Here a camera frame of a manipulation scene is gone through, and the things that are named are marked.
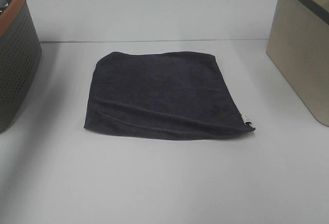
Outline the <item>dark grey towel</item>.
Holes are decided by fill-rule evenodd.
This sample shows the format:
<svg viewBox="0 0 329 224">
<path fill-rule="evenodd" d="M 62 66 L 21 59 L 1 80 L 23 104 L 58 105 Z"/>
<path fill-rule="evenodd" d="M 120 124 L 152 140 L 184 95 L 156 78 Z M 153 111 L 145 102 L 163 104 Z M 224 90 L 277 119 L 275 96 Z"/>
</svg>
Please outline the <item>dark grey towel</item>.
<svg viewBox="0 0 329 224">
<path fill-rule="evenodd" d="M 163 140 L 230 139 L 254 131 L 243 119 L 215 56 L 112 52 L 97 63 L 84 128 Z"/>
</svg>

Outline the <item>beige basket grey rim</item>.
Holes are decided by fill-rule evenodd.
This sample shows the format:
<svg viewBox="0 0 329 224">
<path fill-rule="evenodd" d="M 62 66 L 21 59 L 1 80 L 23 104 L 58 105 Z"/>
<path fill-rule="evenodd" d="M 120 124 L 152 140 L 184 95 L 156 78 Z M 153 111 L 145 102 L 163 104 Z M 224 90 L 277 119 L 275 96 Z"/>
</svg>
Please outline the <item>beige basket grey rim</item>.
<svg viewBox="0 0 329 224">
<path fill-rule="evenodd" d="M 266 53 L 314 118 L 328 125 L 328 0 L 277 0 Z"/>
</svg>

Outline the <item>grey perforated basket orange rim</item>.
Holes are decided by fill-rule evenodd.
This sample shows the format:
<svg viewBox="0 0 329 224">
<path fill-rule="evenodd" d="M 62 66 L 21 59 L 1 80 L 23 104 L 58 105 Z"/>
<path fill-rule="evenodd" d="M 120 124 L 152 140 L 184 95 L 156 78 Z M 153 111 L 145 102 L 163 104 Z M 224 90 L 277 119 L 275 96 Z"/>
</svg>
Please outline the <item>grey perforated basket orange rim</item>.
<svg viewBox="0 0 329 224">
<path fill-rule="evenodd" d="M 42 48 L 27 0 L 1 5 L 1 131 L 12 124 L 32 85 Z"/>
</svg>

